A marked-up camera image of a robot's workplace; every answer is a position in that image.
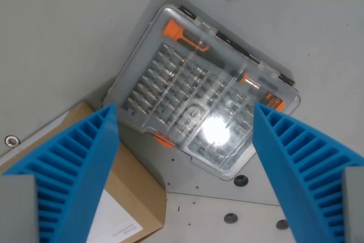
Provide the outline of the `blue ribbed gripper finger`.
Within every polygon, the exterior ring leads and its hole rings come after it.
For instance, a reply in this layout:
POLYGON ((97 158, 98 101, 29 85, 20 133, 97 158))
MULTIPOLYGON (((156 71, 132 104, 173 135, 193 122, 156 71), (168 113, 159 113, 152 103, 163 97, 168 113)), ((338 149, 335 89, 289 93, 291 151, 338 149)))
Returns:
POLYGON ((296 242, 345 242, 342 178, 363 157, 326 134, 255 104, 253 145, 296 242))
POLYGON ((4 175, 32 175, 40 242, 86 242, 119 148, 111 104, 45 141, 4 175))

